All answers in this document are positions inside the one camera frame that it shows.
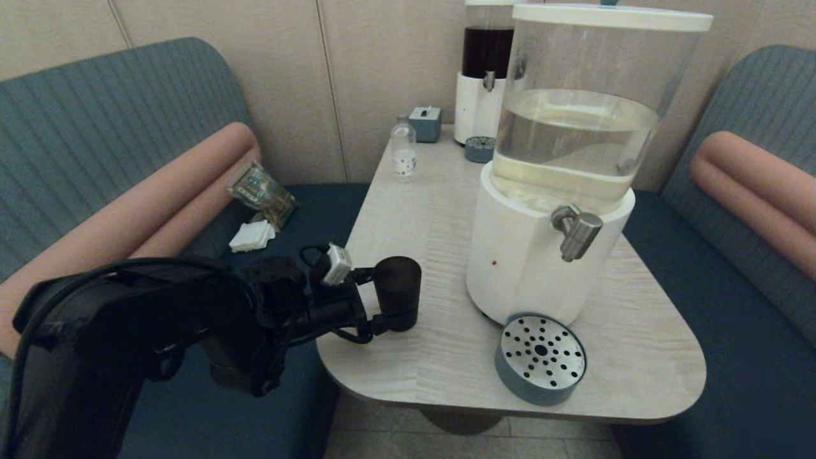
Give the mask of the dark brown plastic cup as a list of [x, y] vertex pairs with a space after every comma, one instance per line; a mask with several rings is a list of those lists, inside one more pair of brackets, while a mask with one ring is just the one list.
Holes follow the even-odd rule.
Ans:
[[380, 314], [419, 312], [422, 270], [418, 262], [405, 256], [382, 259], [375, 266], [375, 293]]

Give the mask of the metal water dispenser tap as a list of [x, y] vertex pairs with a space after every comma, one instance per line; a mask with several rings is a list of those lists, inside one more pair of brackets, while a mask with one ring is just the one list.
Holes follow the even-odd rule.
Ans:
[[571, 263], [583, 258], [603, 227], [603, 220], [591, 212], [584, 212], [576, 205], [559, 206], [550, 215], [551, 225], [561, 232], [562, 261]]

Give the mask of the white paper napkins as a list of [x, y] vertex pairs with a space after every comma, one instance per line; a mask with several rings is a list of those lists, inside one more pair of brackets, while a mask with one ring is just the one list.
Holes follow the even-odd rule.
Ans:
[[254, 252], [265, 249], [277, 232], [266, 220], [242, 224], [239, 231], [229, 241], [232, 252]]

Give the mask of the clear plastic bottle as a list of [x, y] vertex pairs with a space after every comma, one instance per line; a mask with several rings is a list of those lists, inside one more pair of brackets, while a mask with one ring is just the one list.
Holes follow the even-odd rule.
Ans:
[[399, 181], [411, 181], [416, 174], [416, 144], [416, 130], [410, 123], [410, 117], [400, 114], [390, 131], [391, 158]]

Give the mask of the clear snack packet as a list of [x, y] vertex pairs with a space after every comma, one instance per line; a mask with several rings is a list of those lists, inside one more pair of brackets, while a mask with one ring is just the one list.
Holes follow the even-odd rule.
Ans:
[[228, 194], [259, 213], [280, 233], [298, 208], [298, 200], [255, 160], [237, 169], [226, 186]]

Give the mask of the clear water dispenser white base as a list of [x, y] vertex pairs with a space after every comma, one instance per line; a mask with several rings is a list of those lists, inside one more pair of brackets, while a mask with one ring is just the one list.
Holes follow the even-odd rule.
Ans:
[[[482, 168], [467, 293], [500, 324], [583, 310], [634, 210], [632, 181], [703, 33], [515, 20], [493, 159]], [[583, 258], [562, 261], [550, 215], [603, 220]]]

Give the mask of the large blue perforated drip tray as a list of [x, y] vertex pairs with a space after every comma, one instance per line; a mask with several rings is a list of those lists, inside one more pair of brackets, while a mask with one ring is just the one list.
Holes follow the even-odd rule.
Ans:
[[588, 369], [586, 349], [574, 332], [536, 313], [508, 318], [493, 362], [513, 395], [545, 407], [571, 398]]

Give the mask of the blue-grey tissue box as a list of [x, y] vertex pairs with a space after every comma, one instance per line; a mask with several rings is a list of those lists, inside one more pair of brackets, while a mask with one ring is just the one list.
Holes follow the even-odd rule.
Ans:
[[442, 110], [437, 106], [417, 106], [411, 111], [409, 122], [416, 132], [418, 143], [437, 143], [441, 136]]

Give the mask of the small blue drip tray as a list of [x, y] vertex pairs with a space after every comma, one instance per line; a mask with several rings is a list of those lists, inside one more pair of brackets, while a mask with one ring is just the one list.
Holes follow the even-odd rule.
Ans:
[[473, 136], [464, 143], [465, 158], [469, 162], [487, 164], [493, 159], [496, 139], [490, 136]]

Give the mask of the small dispenser with dark drink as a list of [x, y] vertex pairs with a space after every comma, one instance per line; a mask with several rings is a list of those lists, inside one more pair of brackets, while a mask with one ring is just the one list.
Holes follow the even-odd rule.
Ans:
[[[455, 132], [458, 143], [473, 136], [495, 137], [512, 53], [513, 6], [528, 0], [465, 0], [467, 23], [456, 81]], [[482, 86], [486, 71], [495, 71], [495, 88]]]

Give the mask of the pink bolster cushion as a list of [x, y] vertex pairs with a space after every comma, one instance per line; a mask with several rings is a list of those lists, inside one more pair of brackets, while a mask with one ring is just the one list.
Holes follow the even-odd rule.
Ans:
[[728, 131], [690, 161], [694, 183], [816, 283], [816, 177]]
[[232, 200], [230, 178], [260, 158], [253, 131], [230, 123], [47, 247], [0, 284], [0, 354], [17, 351], [11, 321], [33, 285], [123, 259], [179, 255]]

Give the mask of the teal bench sofa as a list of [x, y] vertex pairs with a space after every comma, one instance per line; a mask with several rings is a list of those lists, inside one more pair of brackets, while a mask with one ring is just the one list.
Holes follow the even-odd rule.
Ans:
[[[0, 278], [230, 122], [249, 120], [225, 60], [176, 39], [0, 82]], [[243, 275], [273, 256], [350, 235], [365, 185], [297, 186], [303, 207], [258, 255], [229, 256], [248, 217], [231, 201], [184, 250]], [[175, 377], [146, 380], [120, 459], [323, 459], [339, 387], [314, 343], [292, 347], [263, 397], [224, 388], [199, 345]]]
[[[816, 277], [694, 183], [693, 157], [716, 133], [816, 179], [816, 50], [769, 45], [738, 61], [662, 192], [635, 192], [623, 233], [696, 335], [706, 382], [682, 414], [615, 425], [615, 438], [625, 459], [816, 459]], [[816, 203], [803, 217], [816, 229]]]

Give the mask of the white water dispenser lid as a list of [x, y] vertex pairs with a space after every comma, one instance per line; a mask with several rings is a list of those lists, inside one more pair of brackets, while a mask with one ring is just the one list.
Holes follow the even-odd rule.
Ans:
[[515, 20], [568, 26], [703, 33], [712, 15], [687, 11], [601, 4], [551, 3], [513, 6]]

